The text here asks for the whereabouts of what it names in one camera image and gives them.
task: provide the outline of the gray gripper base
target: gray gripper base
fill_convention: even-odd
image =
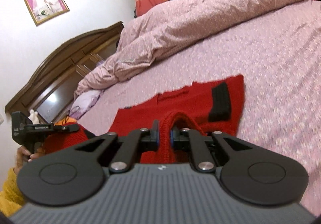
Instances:
[[[10,219],[15,224],[309,224],[314,216],[299,204],[270,209],[243,204],[215,176],[188,164],[136,164],[112,175],[84,202],[61,208],[27,203]]]

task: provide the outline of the groom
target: groom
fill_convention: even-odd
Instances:
[[[51,8],[53,13],[58,13],[63,11],[59,0],[45,0],[46,4],[48,5],[49,8]]]

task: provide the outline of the picture frame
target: picture frame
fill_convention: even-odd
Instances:
[[[36,26],[69,12],[64,0],[24,0]]]

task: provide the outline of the wooden headboard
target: wooden headboard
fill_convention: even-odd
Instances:
[[[116,51],[124,26],[118,22],[108,28],[81,34],[62,44],[37,68],[29,82],[5,106],[5,112],[30,109],[39,113],[43,123],[62,119],[73,102],[78,82],[97,63]]]

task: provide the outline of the red knitted fabric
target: red knitted fabric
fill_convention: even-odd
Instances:
[[[225,81],[228,86],[232,113],[227,121],[209,122],[208,115],[213,107],[211,89]],[[118,136],[126,136],[131,130],[151,128],[154,120],[159,120],[160,145],[157,152],[142,154],[141,163],[172,163],[178,156],[170,147],[169,132],[174,125],[179,128],[197,129],[202,134],[215,130],[236,135],[244,104],[243,76],[233,76],[225,80],[192,83],[182,89],[157,94],[137,106],[119,109],[110,131]],[[87,140],[81,130],[71,134],[54,134],[45,141],[47,153],[66,148]]]
[[[66,123],[64,125],[74,124],[73,122]],[[85,134],[85,128],[79,124],[79,131],[72,133],[55,133],[47,137],[43,144],[43,148],[46,153],[53,153],[64,148],[68,148],[75,144],[87,141],[87,135]]]

